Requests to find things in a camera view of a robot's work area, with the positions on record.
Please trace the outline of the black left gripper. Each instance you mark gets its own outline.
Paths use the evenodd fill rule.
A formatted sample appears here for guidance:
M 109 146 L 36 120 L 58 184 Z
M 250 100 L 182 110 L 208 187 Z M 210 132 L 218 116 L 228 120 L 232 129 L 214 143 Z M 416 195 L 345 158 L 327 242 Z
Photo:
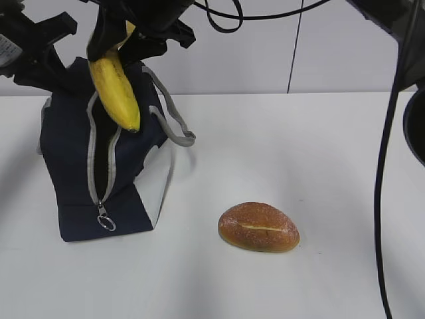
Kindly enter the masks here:
M 1 2 L 1 74 L 20 86 L 79 94 L 54 44 L 75 35 L 77 22 L 66 12 L 39 21 L 29 19 L 22 1 Z

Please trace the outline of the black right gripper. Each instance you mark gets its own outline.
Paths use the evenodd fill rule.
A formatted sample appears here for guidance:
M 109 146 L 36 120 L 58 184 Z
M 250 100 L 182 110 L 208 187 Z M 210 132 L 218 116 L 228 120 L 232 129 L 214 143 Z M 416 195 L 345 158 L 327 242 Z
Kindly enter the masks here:
M 98 60 L 127 38 L 126 21 L 136 29 L 119 48 L 122 65 L 162 56 L 167 52 L 167 39 L 187 49 L 195 42 L 195 34 L 179 20 L 193 1 L 100 1 L 96 25 L 87 45 L 88 60 Z

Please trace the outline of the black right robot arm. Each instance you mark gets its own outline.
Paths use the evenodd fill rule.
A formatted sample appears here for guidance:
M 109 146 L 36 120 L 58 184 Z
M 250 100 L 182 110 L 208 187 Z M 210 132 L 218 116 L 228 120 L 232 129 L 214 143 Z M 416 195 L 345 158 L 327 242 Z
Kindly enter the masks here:
M 297 15 L 324 4 L 317 1 L 307 7 L 274 15 L 246 16 L 239 1 L 234 1 L 236 15 L 210 8 L 208 2 L 197 1 L 97 1 L 99 6 L 96 26 L 88 42 L 87 55 L 91 62 L 106 52 L 125 43 L 121 60 L 129 64 L 137 60 L 163 55 L 166 40 L 177 41 L 187 48 L 195 41 L 193 30 L 180 21 L 180 16 L 192 5 L 207 14 L 210 25 L 220 33 L 234 33 L 239 28 L 222 28 L 213 16 L 234 19 L 241 25 L 245 21 L 274 20 Z M 416 159 L 424 162 L 424 2 L 423 1 L 350 1 L 362 16 L 390 35 L 398 44 L 398 56 L 381 146 L 378 165 L 386 159 L 392 119 L 398 94 L 412 86 L 418 90 L 404 115 L 404 136 Z

